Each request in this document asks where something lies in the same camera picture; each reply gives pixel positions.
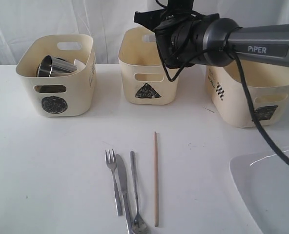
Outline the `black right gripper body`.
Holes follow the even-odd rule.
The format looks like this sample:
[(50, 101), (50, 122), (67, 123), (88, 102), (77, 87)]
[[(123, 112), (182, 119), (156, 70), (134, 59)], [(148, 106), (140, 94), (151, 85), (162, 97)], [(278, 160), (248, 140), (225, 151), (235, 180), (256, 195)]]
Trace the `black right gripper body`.
[(163, 64), (170, 69), (206, 65), (203, 37), (218, 13), (204, 15), (193, 10), (192, 0), (169, 0), (160, 10), (136, 11), (134, 22), (153, 32)]

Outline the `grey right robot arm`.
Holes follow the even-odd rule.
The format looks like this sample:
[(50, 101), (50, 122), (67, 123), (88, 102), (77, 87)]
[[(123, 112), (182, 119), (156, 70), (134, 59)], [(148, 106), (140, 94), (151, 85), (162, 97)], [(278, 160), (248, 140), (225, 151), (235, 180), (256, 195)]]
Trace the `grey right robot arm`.
[(192, 0), (170, 0), (159, 10), (134, 13), (134, 22), (154, 34), (167, 68), (225, 67), (236, 57), (289, 67), (289, 24), (241, 27), (218, 13), (196, 12), (193, 5)]

